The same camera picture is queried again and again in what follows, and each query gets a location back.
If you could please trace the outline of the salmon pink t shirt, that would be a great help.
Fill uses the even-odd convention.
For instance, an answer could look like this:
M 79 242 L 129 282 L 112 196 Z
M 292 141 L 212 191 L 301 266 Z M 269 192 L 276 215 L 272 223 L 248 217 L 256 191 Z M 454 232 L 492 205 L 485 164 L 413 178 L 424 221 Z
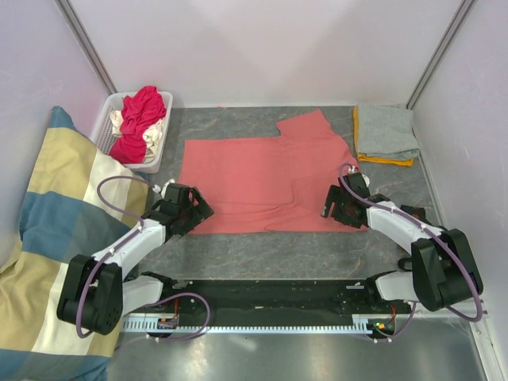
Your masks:
M 276 127 L 277 137 L 186 141 L 179 182 L 214 210 L 195 235 L 355 232 L 321 216 L 340 166 L 356 164 L 343 137 L 320 110 Z

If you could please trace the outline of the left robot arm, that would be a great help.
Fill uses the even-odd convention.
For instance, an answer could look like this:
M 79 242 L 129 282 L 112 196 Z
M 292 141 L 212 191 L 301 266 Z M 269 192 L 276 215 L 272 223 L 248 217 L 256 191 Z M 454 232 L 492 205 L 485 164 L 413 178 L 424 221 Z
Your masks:
M 128 313 L 150 306 L 171 309 L 174 293 L 158 275 L 128 274 L 172 237 L 183 237 L 214 215 L 196 187 L 168 183 L 160 199 L 139 216 L 124 236 L 91 256 L 77 255 L 68 264 L 57 317 L 75 326 L 80 338 L 107 335 Z

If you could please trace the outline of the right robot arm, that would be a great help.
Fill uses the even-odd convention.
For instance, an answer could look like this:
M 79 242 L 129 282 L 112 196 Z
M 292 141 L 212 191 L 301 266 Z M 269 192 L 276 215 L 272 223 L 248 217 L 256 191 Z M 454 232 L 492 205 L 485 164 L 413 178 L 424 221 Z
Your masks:
M 434 226 L 424 211 L 371 194 L 359 172 L 338 181 L 329 187 L 322 217 L 355 229 L 375 230 L 408 253 L 398 262 L 398 270 L 368 278 L 363 300 L 370 311 L 382 312 L 395 300 L 416 302 L 432 312 L 454 311 L 455 304 L 471 299 L 474 320 L 481 318 L 483 281 L 462 231 Z

